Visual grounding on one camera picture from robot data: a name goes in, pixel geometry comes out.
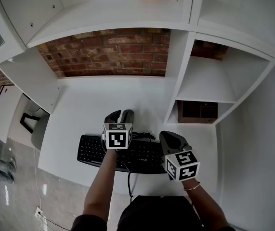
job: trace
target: white cord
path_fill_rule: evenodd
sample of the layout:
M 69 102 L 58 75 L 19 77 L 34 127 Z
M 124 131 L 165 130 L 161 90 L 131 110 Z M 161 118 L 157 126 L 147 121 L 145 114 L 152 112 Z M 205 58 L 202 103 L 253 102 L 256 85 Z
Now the white cord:
M 36 149 L 34 148 L 34 159 L 35 159 L 35 176 L 36 176 L 36 185 L 37 185 L 37 190 L 38 190 L 38 195 L 40 198 L 40 209 L 41 209 L 41 196 L 40 196 L 40 192 L 39 192 L 39 187 L 38 187 L 38 181 L 37 181 L 37 162 L 36 162 Z
M 41 222 L 41 225 L 40 225 L 40 227 L 39 227 L 39 231 L 41 231 L 40 228 L 41 228 L 41 226 L 43 225 L 43 222 L 42 222 L 41 220 L 40 220 L 40 222 Z

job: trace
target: bracelet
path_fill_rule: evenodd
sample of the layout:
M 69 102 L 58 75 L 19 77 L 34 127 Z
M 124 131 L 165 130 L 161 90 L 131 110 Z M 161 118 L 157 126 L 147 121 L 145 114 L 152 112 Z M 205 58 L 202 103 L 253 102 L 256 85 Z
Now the bracelet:
M 186 192 L 188 192 L 188 191 L 190 191 L 190 190 L 194 190 L 195 188 L 197 188 L 197 187 L 199 187 L 200 186 L 200 182 L 198 181 L 198 184 L 197 184 L 197 186 L 195 186 L 195 187 L 192 187 L 192 188 L 190 188 L 190 189 L 187 189 L 187 188 L 183 188 L 183 190 L 185 190 Z

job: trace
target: tiled floor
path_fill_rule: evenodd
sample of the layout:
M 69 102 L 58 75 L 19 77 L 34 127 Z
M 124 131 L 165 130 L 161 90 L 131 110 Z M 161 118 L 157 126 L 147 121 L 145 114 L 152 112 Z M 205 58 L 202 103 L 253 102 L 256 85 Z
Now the tiled floor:
M 35 231 L 39 229 L 40 221 L 34 217 L 36 208 L 40 206 L 35 168 L 34 149 L 8 140 L 0 150 L 0 157 L 9 160 L 16 158 L 18 172 L 13 174 L 14 185 L 0 182 L 0 231 Z M 38 166 L 39 151 L 36 150 L 36 166 Z M 41 196 L 41 207 L 47 219 L 70 229 L 74 218 L 82 213 L 85 195 L 88 187 L 58 178 L 37 168 L 38 187 Z M 117 229 L 122 211 L 130 203 L 130 198 L 114 194 L 111 202 L 108 230 Z M 48 223 L 55 231 L 63 229 Z M 41 231 L 51 230 L 42 225 Z

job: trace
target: red brick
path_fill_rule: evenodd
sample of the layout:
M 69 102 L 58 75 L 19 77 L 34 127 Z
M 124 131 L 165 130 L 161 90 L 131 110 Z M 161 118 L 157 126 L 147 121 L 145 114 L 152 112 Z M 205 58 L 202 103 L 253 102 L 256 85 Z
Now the red brick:
M 72 70 L 81 70 L 81 69 L 86 69 L 85 64 L 75 64 L 75 65 L 70 65 Z
M 85 64 L 74 64 L 74 65 L 68 65 L 68 66 L 60 66 L 59 69 L 62 71 L 82 70 L 82 69 L 86 69 L 86 65 Z
M 138 52 L 142 52 L 142 45 L 141 44 L 120 45 L 120 51 L 124 52 L 124 53 L 138 53 Z
M 55 44 L 50 44 L 47 46 L 50 52 L 57 52 L 57 46 Z
M 52 58 L 53 59 L 60 59 L 60 58 L 63 58 L 63 57 L 64 57 L 64 55 L 61 52 L 52 53 Z
M 61 70 L 61 71 L 68 71 L 68 70 L 71 70 L 71 68 L 70 68 L 70 65 L 67 65 L 67 66 L 59 66 L 59 70 Z
M 121 62 L 108 62 L 108 63 L 101 63 L 102 68 L 121 68 Z
M 57 72 L 55 74 L 57 75 L 58 78 L 65 77 L 65 74 L 63 72 Z
M 82 41 L 83 41 L 84 47 L 93 47 L 93 46 L 102 45 L 101 37 L 85 38 Z
M 90 60 L 89 56 L 82 56 L 82 57 L 80 57 L 80 62 L 81 63 L 88 63 L 88 62 L 91 62 L 91 60 Z
M 165 76 L 165 70 L 153 69 L 152 75 L 153 76 Z
M 122 54 L 122 53 L 114 53 L 110 54 L 109 58 L 111 61 L 152 61 L 153 54 L 141 53 L 141 54 Z
M 62 66 L 62 65 L 69 65 L 72 63 L 72 61 L 69 58 L 64 58 L 64 59 L 58 59 L 57 63 L 59 66 Z
M 45 55 L 43 56 L 43 58 L 45 61 L 49 61 L 49 60 L 52 60 L 52 55 Z
M 64 72 L 66 77 L 74 77 L 74 76 L 92 76 L 96 75 L 95 70 L 84 70 L 84 71 L 68 71 Z
M 167 62 L 168 55 L 155 54 L 155 61 Z
M 57 67 L 51 67 L 51 70 L 54 71 L 54 72 L 59 72 L 60 68 L 59 68 L 59 66 L 57 66 Z
M 150 35 L 136 35 L 135 37 L 137 43 L 152 43 L 152 36 Z
M 122 62 L 123 67 L 128 68 L 142 68 L 143 67 L 143 63 L 141 62 Z
M 101 53 L 101 50 L 99 48 L 80 49 L 80 54 L 82 54 L 82 55 L 97 55 L 99 53 Z
M 169 35 L 155 35 L 157 44 L 170 44 L 170 36 Z
M 166 69 L 166 63 L 144 63 L 144 68 Z
M 97 37 L 101 35 L 112 35 L 112 34 L 115 34 L 115 31 L 113 29 L 108 29 L 108 30 L 80 33 L 80 34 L 73 35 L 72 37 L 74 39 L 84 39 L 84 38 L 91 38 L 91 37 Z
M 101 32 L 94 31 L 94 32 L 80 33 L 80 34 L 73 35 L 72 37 L 74 39 L 84 39 L 84 38 L 91 38 L 96 36 L 101 36 Z
M 215 49 L 216 44 L 212 42 L 204 42 L 203 47 L 206 49 Z
M 71 36 L 68 37 L 63 37 L 63 38 L 59 38 L 54 40 L 55 44 L 65 44 L 65 43 L 69 43 L 72 41 Z
M 109 62 L 109 58 L 107 55 L 95 55 L 91 57 L 93 62 Z
M 96 70 L 96 75 L 112 75 L 113 70 L 112 69 L 99 69 Z
M 114 69 L 115 75 L 143 75 L 142 69 Z
M 46 54 L 50 54 L 50 53 L 51 53 L 50 50 L 49 50 L 47 47 L 39 48 L 39 47 L 37 46 L 37 50 L 39 51 L 39 53 L 40 53 L 41 55 L 46 55 Z
M 117 45 L 105 46 L 102 47 L 102 50 L 104 51 L 104 53 L 113 53 L 118 52 L 118 47 Z
M 142 28 L 119 28 L 116 29 L 117 34 L 141 34 Z
M 58 51 L 66 51 L 71 49 L 71 46 L 69 44 L 59 44 L 56 46 Z
M 135 36 L 109 36 L 104 37 L 105 44 L 134 44 L 136 43 Z
M 72 49 L 81 49 L 84 47 L 83 43 L 81 41 L 75 41 L 70 44 Z
M 151 76 L 152 75 L 151 69 L 143 69 L 143 75 Z
M 147 33 L 162 33 L 163 29 L 162 28 L 147 28 L 146 32 Z
M 114 29 L 101 30 L 100 32 L 101 32 L 102 35 L 112 35 L 112 34 L 115 34 Z
M 168 53 L 168 46 L 166 45 L 144 45 L 144 52 L 155 52 L 155 53 Z
M 56 66 L 58 66 L 58 63 L 57 63 L 56 60 L 47 61 L 47 64 L 48 64 L 50 67 L 56 67 Z
M 71 58 L 71 62 L 74 63 L 74 64 L 77 64 L 80 61 L 76 57 L 73 57 L 73 58 Z
M 64 58 L 72 58 L 77 57 L 80 55 L 80 52 L 78 50 L 72 50 L 72 51 L 63 51 L 61 52 Z
M 100 63 L 86 64 L 86 69 L 98 69 L 98 68 L 102 68 L 102 65 Z

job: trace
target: white desk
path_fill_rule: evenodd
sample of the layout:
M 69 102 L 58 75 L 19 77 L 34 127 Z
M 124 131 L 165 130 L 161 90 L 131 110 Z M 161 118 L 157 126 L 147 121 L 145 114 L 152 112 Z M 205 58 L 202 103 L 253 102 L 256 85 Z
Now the white desk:
M 15 110 L 23 92 L 16 86 L 6 86 L 0 95 L 0 140 L 7 142 Z
M 100 135 L 104 118 L 113 111 L 132 109 L 133 129 L 152 132 L 158 139 L 162 130 L 183 135 L 197 150 L 201 161 L 198 180 L 209 192 L 217 187 L 217 143 L 213 125 L 163 125 L 160 101 L 164 82 L 160 78 L 92 77 L 60 80 L 63 87 L 45 132 L 39 168 L 61 178 L 90 186 L 97 167 L 77 161 L 81 135 Z M 114 193 L 128 194 L 128 173 L 116 172 Z M 133 195 L 184 195 L 182 185 L 167 174 L 132 174 Z

